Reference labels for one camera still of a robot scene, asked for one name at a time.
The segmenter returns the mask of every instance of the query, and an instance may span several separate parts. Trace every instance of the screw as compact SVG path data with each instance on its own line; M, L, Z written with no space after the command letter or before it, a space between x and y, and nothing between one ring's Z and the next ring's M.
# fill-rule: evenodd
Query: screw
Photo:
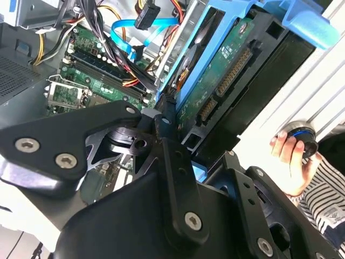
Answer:
M239 28L239 34L242 34L247 28L247 23L244 23L241 25L241 27Z
M164 121L166 124L170 124L170 121L167 118L162 118L162 121Z
M133 114L135 113L135 110L133 108L130 108L130 107L127 107L126 111L129 113L133 113Z
M257 174L260 175L261 177L264 176L264 173L260 169L257 169L256 171L257 171Z
M55 158L55 162L61 168L71 169L77 165L78 161L74 155L63 153Z
M316 258L317 259L326 259L323 255L321 255L320 253L316 252Z
M201 229L201 219L194 212L187 212L184 216L184 221L192 230L199 231Z
M268 257L272 257L273 256L273 249L270 245L270 243L268 243L265 239L263 238L258 238L258 246L260 248L260 250L267 255Z
M22 138L16 141L15 146L24 153L33 153L39 149L39 142L35 139Z

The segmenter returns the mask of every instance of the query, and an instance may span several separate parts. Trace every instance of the yellow wire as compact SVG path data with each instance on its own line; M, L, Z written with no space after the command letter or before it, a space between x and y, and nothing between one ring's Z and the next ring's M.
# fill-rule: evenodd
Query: yellow wire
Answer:
M118 20L122 20L122 18L119 15L119 13L111 6L109 6L109 5L100 5L98 8L100 8L100 9L107 9L110 12L112 12L117 17ZM125 29L125 27L122 27L122 39L126 40L126 29Z
M139 4L139 8L142 10L144 8L143 0L139 0L138 4Z
M38 54L37 54L37 59L35 63L33 63L34 66L37 66L38 63L41 61L43 52L44 52L44 38L42 34L39 34L39 49L38 49Z

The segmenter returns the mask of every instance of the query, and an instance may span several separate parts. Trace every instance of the blue plastic handle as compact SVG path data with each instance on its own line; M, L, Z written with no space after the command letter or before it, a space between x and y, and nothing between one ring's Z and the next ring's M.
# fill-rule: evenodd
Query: blue plastic handle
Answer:
M340 40L340 34L320 13L322 7L310 0L266 0L256 5L282 19L281 24L321 49Z

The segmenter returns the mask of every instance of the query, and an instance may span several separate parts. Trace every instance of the connector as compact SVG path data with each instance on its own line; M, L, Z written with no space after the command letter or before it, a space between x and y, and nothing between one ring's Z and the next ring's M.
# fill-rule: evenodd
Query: connector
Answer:
M147 30L150 28L160 13L161 8L154 3L147 2L135 20L134 26L139 30Z

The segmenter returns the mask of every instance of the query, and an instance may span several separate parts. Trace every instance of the metal sheet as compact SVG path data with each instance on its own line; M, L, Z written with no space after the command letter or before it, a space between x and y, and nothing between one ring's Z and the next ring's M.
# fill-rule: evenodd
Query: metal sheet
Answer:
M345 1L333 1L323 16L338 29L341 40L328 51L315 50L240 136L234 151L243 167L272 171L268 143L291 121L309 122L320 141L345 118L344 15Z

